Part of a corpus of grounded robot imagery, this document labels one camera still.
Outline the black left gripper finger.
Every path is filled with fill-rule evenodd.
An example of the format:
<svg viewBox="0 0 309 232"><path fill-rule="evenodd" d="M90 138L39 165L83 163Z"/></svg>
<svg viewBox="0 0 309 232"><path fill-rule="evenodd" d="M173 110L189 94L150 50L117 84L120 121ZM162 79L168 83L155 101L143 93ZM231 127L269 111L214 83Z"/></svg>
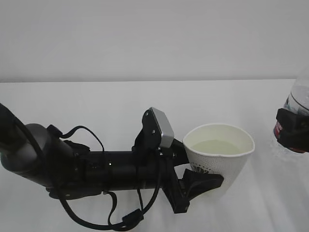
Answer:
<svg viewBox="0 0 309 232"><path fill-rule="evenodd" d="M188 200L219 188L224 178L220 174L197 173L189 169L185 169L181 183L183 192Z"/></svg>
<svg viewBox="0 0 309 232"><path fill-rule="evenodd" d="M187 157L187 153L185 151L184 144L177 140L173 139L173 142L170 146L171 149L171 168L174 169L176 166L184 165L184 164L189 164L189 160Z"/></svg>

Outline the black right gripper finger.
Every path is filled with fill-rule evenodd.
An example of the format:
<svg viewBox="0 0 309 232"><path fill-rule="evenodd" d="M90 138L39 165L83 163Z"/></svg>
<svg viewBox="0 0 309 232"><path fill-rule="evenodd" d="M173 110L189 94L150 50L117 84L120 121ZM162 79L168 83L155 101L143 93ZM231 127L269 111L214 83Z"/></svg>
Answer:
<svg viewBox="0 0 309 232"><path fill-rule="evenodd" d="M280 108L276 115L276 139L296 153L309 151L309 116Z"/></svg>

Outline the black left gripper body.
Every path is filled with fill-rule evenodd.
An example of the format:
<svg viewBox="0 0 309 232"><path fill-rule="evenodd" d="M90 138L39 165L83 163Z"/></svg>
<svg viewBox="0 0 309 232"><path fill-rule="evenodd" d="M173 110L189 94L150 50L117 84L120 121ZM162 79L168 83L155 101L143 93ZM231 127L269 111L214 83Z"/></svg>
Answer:
<svg viewBox="0 0 309 232"><path fill-rule="evenodd" d="M175 214L187 212L190 203L175 169L170 167L170 147L146 148L144 135L138 135L132 151L135 156L137 188L154 188L155 195L162 189Z"/></svg>

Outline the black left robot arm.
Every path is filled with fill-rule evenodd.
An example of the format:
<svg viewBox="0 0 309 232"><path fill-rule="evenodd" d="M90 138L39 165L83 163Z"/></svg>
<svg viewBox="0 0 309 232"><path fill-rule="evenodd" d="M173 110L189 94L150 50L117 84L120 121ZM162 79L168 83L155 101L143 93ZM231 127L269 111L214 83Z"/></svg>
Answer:
<svg viewBox="0 0 309 232"><path fill-rule="evenodd" d="M42 185L51 198L60 190L66 200L100 195L105 191L162 189L174 213L185 213L190 201L219 188L219 174L185 170L178 178L175 167L187 164L182 142L166 115L149 108L142 117L142 129L130 151L91 151L69 140L55 126L26 125L42 151L39 155L21 130L17 117L0 108L0 162L23 178Z"/></svg>

